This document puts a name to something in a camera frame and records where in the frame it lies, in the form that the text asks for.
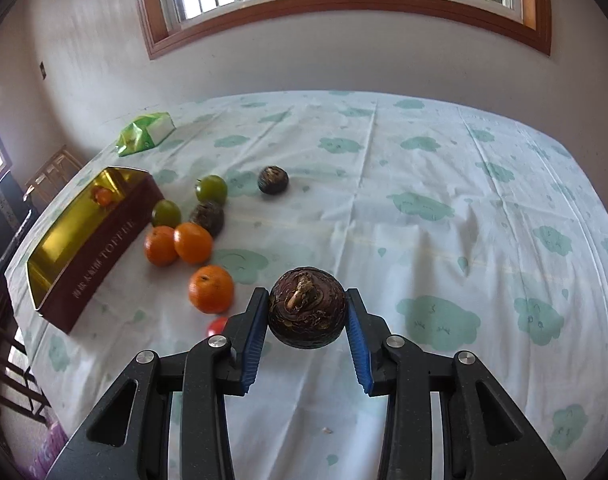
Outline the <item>large orange mandarin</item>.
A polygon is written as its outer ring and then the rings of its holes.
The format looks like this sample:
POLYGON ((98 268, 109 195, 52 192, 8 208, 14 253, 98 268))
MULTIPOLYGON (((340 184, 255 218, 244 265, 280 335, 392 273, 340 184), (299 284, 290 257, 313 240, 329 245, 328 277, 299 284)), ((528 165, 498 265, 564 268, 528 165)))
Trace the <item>large orange mandarin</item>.
POLYGON ((203 313, 226 312, 233 304, 233 279, 221 266, 202 266, 191 275, 188 297, 193 307, 203 313))

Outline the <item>large dark water chestnut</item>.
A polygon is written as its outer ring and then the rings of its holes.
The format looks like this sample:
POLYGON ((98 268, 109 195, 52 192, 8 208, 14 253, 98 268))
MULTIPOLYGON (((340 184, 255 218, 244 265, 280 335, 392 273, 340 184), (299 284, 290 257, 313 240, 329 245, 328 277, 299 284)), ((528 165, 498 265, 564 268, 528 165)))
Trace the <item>large dark water chestnut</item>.
POLYGON ((346 318, 345 289, 324 270, 312 266, 288 270, 270 291, 268 327, 292 348, 313 350, 332 344, 346 318))

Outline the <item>green tomato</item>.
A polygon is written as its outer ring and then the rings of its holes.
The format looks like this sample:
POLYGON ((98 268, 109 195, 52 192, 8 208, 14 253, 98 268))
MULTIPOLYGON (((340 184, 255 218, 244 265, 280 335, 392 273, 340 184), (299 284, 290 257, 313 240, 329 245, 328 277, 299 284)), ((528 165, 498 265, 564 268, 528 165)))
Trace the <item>green tomato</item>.
POLYGON ((213 202, 223 206, 228 196, 227 183, 222 177, 209 174, 195 182, 195 196, 199 203, 213 202))
POLYGON ((181 223, 181 210, 171 200, 159 200, 151 214, 152 226, 169 226, 175 229, 181 223))

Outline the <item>dark wooden chair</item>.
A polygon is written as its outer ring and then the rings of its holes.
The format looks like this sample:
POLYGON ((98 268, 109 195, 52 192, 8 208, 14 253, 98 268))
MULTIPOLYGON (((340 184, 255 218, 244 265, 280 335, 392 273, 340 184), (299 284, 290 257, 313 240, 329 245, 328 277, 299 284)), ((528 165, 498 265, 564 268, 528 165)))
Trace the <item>dark wooden chair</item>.
POLYGON ((28 358, 25 344, 18 339, 19 325, 14 317, 5 272, 22 240, 35 223, 38 212, 29 206, 24 219, 11 237, 10 243, 0 256, 0 408, 23 416, 33 422, 48 426, 45 408, 50 404, 40 389, 31 367, 20 367, 11 361, 15 351, 28 358))

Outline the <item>cloud-print white tablecloth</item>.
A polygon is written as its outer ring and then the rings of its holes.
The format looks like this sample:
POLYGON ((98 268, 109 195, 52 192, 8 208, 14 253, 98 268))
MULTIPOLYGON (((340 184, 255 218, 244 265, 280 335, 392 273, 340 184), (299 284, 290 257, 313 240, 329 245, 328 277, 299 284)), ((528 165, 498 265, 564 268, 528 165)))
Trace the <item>cloud-print white tablecloth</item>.
POLYGON ((439 354, 473 351, 569 479, 608 448, 608 213, 572 154, 515 120, 456 104, 357 92, 249 94, 185 104, 157 148, 106 148, 52 202, 7 270, 32 369, 73 432, 140 350, 190 349, 209 317, 192 266, 153 266, 135 242, 63 334, 35 311, 27 259, 103 168, 152 174, 183 212, 194 185, 228 185, 212 261, 234 310, 314 266, 357 288, 391 330, 439 354), (289 175, 262 193, 261 170, 289 175))

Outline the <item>maroon gold toffee tin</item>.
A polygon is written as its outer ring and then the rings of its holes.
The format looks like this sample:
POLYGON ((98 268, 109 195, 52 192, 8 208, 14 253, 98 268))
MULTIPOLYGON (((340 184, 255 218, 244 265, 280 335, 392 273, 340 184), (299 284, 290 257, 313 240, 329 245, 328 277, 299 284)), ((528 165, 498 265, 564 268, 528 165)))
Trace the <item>maroon gold toffee tin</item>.
POLYGON ((147 171, 106 167, 93 177, 42 235, 27 259, 35 311, 71 333, 88 302, 121 255, 150 224, 163 194, 147 171), (110 188, 114 203, 91 198, 96 185, 110 188))

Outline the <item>small red tomato in tin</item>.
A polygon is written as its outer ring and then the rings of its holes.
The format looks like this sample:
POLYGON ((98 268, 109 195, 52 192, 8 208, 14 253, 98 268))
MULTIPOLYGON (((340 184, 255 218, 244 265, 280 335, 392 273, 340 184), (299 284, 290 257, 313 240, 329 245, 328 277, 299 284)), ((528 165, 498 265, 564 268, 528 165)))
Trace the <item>small red tomato in tin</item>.
POLYGON ((96 185, 91 188, 91 198, 101 208, 108 208, 114 203, 115 195, 110 188, 96 185))

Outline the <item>light wooden chair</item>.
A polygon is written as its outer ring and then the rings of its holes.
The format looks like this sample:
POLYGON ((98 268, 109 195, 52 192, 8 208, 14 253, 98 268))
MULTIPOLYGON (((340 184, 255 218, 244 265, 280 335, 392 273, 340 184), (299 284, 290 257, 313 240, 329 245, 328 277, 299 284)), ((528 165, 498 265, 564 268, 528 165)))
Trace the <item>light wooden chair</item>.
POLYGON ((80 160, 66 145, 62 145, 28 179, 24 197, 43 211, 82 167, 80 160))

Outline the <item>green tissue pack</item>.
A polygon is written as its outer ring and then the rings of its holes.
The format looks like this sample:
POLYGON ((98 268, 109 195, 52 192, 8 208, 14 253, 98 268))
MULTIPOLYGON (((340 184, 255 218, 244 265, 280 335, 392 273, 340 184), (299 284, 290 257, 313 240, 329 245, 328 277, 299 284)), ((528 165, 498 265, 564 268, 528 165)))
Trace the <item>green tissue pack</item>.
POLYGON ((175 130, 167 112, 150 113, 136 117, 124 127, 116 140, 118 157, 125 157, 156 148, 175 130))

